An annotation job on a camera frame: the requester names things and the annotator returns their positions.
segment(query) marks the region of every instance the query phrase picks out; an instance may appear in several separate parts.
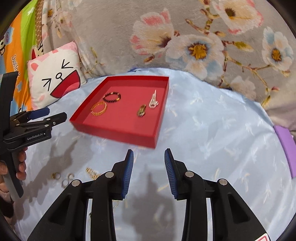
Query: red tray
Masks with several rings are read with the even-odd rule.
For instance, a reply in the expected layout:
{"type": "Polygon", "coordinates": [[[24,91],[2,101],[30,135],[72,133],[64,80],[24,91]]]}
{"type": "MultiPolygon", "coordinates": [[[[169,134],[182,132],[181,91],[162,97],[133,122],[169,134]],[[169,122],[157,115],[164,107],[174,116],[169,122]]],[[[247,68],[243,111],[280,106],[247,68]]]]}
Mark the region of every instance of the red tray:
{"type": "MultiPolygon", "coordinates": [[[[75,111],[70,122],[78,131],[91,135],[155,148],[168,90],[168,77],[135,75],[107,77],[75,111]],[[155,90],[158,106],[151,109],[148,105],[155,90]],[[109,92],[119,92],[120,101],[107,103],[104,114],[93,116],[92,106],[102,101],[103,96],[109,92]],[[143,104],[147,105],[146,114],[138,117],[137,112],[143,104]]],[[[101,111],[103,107],[98,106],[95,111],[101,111]]]]}

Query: silver ring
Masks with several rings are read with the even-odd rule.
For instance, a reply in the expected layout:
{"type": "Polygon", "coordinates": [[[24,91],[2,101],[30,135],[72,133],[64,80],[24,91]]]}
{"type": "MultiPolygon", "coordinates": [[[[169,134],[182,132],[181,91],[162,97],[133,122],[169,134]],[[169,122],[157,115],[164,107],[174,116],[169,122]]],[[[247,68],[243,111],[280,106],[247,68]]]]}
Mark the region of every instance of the silver ring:
{"type": "Polygon", "coordinates": [[[68,177],[67,177],[67,179],[69,180],[69,181],[73,181],[74,180],[74,174],[72,174],[72,173],[70,173],[69,175],[68,175],[68,177]]]}
{"type": "Polygon", "coordinates": [[[64,180],[62,181],[62,188],[65,189],[68,185],[69,185],[69,179],[64,179],[64,180]]]}

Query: cat pillow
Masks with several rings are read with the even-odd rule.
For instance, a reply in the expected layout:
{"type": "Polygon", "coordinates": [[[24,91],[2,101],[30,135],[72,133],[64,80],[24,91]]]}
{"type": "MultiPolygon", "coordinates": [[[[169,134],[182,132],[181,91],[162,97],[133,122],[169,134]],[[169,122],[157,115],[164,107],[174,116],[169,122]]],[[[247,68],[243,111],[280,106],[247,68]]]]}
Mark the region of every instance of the cat pillow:
{"type": "Polygon", "coordinates": [[[44,108],[86,83],[78,48],[70,42],[28,61],[32,108],[44,108]]]}

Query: ring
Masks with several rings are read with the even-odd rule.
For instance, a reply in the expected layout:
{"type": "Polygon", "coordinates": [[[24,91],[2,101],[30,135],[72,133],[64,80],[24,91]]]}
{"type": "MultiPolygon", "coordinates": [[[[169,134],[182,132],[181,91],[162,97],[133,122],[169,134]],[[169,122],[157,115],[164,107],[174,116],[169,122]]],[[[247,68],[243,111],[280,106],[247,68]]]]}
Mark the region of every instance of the ring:
{"type": "Polygon", "coordinates": [[[91,108],[91,114],[93,116],[99,116],[99,115],[104,114],[106,110],[107,110],[107,103],[105,101],[100,101],[100,102],[97,102],[93,105],[93,107],[91,108]],[[105,108],[103,110],[101,110],[100,112],[94,112],[94,109],[99,105],[105,105],[105,108]]]}
{"type": "Polygon", "coordinates": [[[59,180],[61,178],[61,174],[59,172],[55,172],[52,174],[52,179],[59,180]]]}
{"type": "Polygon", "coordinates": [[[66,188],[66,187],[69,185],[69,183],[70,183],[70,182],[69,182],[68,179],[64,179],[64,180],[62,181],[62,188],[66,188]]]}
{"type": "Polygon", "coordinates": [[[74,174],[70,173],[67,178],[69,181],[73,181],[74,177],[74,174]]]}
{"type": "Polygon", "coordinates": [[[117,101],[120,101],[120,99],[121,99],[121,94],[119,94],[118,92],[110,92],[110,93],[105,94],[103,96],[103,100],[106,101],[106,102],[108,102],[108,103],[117,102],[117,101]],[[107,100],[106,97],[109,96],[109,95],[117,95],[118,98],[117,99],[114,99],[114,100],[107,100]]]}
{"type": "Polygon", "coordinates": [[[145,115],[145,109],[146,109],[146,105],[145,104],[141,105],[140,109],[137,112],[138,117],[142,117],[143,115],[145,115]]]}

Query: light blue bedsheet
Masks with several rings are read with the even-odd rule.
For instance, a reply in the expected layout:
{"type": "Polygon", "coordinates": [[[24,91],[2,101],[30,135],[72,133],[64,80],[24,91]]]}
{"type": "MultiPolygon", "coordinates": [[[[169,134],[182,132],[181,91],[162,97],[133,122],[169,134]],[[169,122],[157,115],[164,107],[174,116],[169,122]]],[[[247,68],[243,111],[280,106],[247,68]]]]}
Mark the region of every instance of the light blue bedsheet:
{"type": "MultiPolygon", "coordinates": [[[[168,186],[164,151],[171,148],[175,159],[202,178],[227,179],[275,241],[295,214],[296,181],[291,180],[285,153],[260,105],[185,72],[146,69],[126,74],[170,77],[156,149],[80,133],[69,120],[54,127],[51,140],[28,150],[25,195],[16,206],[20,236],[24,240],[29,236],[63,191],[61,181],[69,173],[90,181],[87,167],[104,173],[132,149],[135,163],[129,192],[114,209],[117,240],[180,241],[186,202],[175,201],[168,186]],[[54,172],[61,173],[60,180],[51,179],[54,172]]],[[[68,93],[49,106],[50,114],[65,111],[69,119],[103,79],[68,93]]]]}

